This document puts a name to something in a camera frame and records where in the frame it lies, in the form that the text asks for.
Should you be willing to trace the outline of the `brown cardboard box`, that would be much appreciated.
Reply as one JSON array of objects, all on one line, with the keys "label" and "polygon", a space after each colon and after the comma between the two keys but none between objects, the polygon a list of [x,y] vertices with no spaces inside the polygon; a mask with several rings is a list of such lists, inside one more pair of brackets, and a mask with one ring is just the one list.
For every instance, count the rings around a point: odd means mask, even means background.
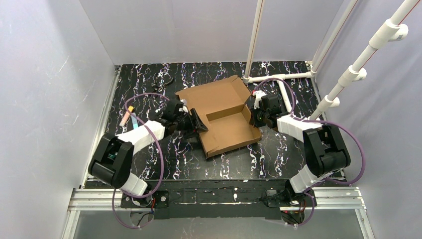
[{"label": "brown cardboard box", "polygon": [[195,109],[208,128],[199,134],[206,158],[258,142],[262,134],[251,125],[246,104],[251,92],[236,75],[176,92]]}]

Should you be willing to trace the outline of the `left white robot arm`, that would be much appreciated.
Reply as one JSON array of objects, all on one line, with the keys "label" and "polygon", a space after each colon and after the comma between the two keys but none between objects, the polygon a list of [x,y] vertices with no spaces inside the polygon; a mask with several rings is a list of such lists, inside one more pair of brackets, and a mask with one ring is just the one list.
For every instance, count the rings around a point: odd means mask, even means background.
[{"label": "left white robot arm", "polygon": [[131,131],[104,134],[88,166],[88,173],[134,198],[145,198],[148,184],[131,172],[134,155],[143,148],[180,131],[185,138],[207,132],[195,109],[184,100],[170,100],[164,108],[151,112],[149,120]]}]

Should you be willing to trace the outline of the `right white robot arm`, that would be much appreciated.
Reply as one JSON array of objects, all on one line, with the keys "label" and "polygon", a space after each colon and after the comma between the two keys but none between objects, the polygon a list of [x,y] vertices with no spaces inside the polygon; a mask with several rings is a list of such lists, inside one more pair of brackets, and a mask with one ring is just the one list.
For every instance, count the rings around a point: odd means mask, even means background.
[{"label": "right white robot arm", "polygon": [[351,159],[338,127],[294,119],[289,112],[282,110],[276,95],[254,91],[252,96],[251,125],[267,126],[304,144],[306,164],[286,182],[281,195],[291,198],[300,195],[315,183],[350,165]]}]

